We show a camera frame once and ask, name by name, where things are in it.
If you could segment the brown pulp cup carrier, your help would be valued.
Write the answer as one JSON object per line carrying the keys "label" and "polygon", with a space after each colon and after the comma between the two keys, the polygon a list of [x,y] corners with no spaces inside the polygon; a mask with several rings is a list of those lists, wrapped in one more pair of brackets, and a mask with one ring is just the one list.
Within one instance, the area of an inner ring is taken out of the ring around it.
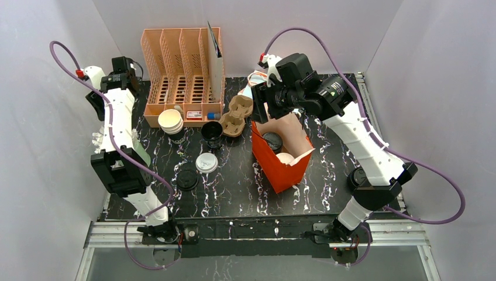
{"label": "brown pulp cup carrier", "polygon": [[246,118],[253,112],[253,100],[244,95],[234,96],[229,105],[228,112],[223,114],[219,120],[222,125],[223,134],[235,138],[242,134]]}

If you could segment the orange paper bag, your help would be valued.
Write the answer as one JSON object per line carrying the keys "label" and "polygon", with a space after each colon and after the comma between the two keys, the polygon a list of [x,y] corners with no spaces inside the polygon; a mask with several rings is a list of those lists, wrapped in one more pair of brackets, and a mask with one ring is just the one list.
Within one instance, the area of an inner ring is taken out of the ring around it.
{"label": "orange paper bag", "polygon": [[[288,155],[286,162],[278,157],[263,138],[267,132],[274,132],[281,137],[281,152]],[[314,150],[302,124],[293,113],[280,119],[270,119],[265,124],[252,121],[252,152],[276,193],[301,182]]]}

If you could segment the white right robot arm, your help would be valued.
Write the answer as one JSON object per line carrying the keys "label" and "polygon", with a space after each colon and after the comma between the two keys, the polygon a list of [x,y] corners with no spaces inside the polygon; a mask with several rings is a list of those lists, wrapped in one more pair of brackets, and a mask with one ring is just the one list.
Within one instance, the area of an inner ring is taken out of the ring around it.
{"label": "white right robot arm", "polygon": [[303,109],[337,134],[364,171],[366,178],[355,185],[351,199],[329,229],[350,235],[399,195],[417,167],[386,151],[363,115],[360,96],[345,78],[321,79],[302,53],[285,58],[263,54],[259,66],[267,71],[267,79],[252,86],[253,120],[265,124]]}

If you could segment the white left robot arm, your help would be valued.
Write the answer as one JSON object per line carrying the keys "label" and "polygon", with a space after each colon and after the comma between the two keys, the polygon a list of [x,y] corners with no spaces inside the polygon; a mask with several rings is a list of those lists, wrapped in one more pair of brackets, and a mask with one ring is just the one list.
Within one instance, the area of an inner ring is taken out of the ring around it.
{"label": "white left robot arm", "polygon": [[170,228],[168,208],[161,205],[151,188],[153,177],[144,170],[151,158],[132,132],[132,111],[140,91],[134,61],[114,57],[112,67],[108,75],[97,66],[79,73],[96,88],[85,98],[104,123],[91,166],[109,193],[125,199],[144,215],[151,231]]}

